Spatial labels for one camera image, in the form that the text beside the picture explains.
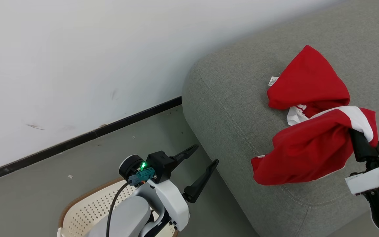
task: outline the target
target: beige perforated basket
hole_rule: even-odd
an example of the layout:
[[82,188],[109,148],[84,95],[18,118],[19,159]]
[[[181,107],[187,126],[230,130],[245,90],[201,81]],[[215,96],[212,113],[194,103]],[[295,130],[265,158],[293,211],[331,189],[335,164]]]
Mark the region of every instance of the beige perforated basket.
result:
[[[68,204],[59,218],[57,237],[81,237],[87,234],[99,220],[108,215],[115,194],[124,184],[125,180],[122,178],[113,180]],[[129,197],[134,190],[132,186],[126,187],[116,200],[115,207]],[[155,219],[158,217],[155,212],[153,216]],[[175,231],[173,225],[168,224],[157,237],[176,237],[177,235],[178,231]]]

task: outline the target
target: gray floor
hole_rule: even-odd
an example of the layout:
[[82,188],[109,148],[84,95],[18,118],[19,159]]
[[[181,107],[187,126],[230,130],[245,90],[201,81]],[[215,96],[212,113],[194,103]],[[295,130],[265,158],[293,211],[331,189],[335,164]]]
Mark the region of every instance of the gray floor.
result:
[[[197,143],[178,106],[2,177],[0,237],[55,237],[63,208],[117,178],[117,168],[125,157],[136,153],[146,158],[158,150],[174,155]],[[182,191],[210,162],[200,147],[173,172],[171,180]],[[257,237],[218,173],[189,208],[191,219],[181,237]],[[364,215],[332,235],[350,236],[379,234],[370,225],[369,215]]]

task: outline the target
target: black baseboard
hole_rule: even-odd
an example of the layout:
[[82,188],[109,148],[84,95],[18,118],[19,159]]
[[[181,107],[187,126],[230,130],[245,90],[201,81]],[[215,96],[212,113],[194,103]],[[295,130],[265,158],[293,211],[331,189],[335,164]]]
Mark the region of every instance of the black baseboard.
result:
[[59,154],[63,151],[71,149],[75,146],[78,146],[78,145],[83,144],[85,142],[88,142],[88,141],[91,141],[91,140],[96,139],[98,137],[101,137],[103,135],[106,135],[110,132],[114,132],[118,129],[121,129],[121,128],[128,126],[130,124],[136,123],[140,120],[146,119],[146,118],[153,116],[155,114],[159,114],[163,111],[166,111],[166,110],[173,108],[175,106],[178,106],[180,104],[182,104],[181,97],[172,99],[172,100],[167,101],[163,104],[157,105],[153,108],[144,110],[138,114],[134,114],[134,115],[131,115],[131,116],[126,117],[124,119],[118,120],[116,122],[107,124],[106,126],[98,128],[94,131],[91,131],[91,132],[86,133],[84,135],[78,136],[76,138],[73,138],[69,141],[63,142],[61,144],[55,145],[55,146],[50,147],[46,150],[42,150],[38,153],[35,153],[33,155],[30,155],[28,157],[20,159],[20,160],[13,162],[11,164],[0,167],[0,177],[3,177],[7,174],[10,174],[14,171],[18,171],[22,168],[29,166],[29,165],[33,165],[39,161],[42,161],[42,160],[47,159],[51,156]]

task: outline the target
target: gray fabric upholstery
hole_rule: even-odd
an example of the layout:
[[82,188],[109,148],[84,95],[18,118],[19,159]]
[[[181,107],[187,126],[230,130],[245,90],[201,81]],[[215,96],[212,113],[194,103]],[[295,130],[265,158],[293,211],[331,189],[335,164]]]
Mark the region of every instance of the gray fabric upholstery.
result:
[[305,45],[320,51],[343,80],[350,105],[377,112],[379,0],[353,0],[271,28],[199,60],[185,82],[185,118],[261,237],[327,236],[367,210],[351,195],[346,167],[309,183],[261,186],[250,159],[273,149],[287,111],[270,109],[266,91]]

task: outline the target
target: red garment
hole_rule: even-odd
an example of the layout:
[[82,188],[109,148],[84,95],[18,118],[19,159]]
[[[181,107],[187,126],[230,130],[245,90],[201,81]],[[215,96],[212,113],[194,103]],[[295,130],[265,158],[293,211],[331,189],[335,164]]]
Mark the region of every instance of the red garment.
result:
[[338,171],[352,155],[349,129],[378,143],[375,112],[345,106],[350,96],[328,61],[307,45],[267,92],[269,107],[306,105],[309,120],[280,131],[274,150],[251,160],[254,179],[262,185],[300,183]]

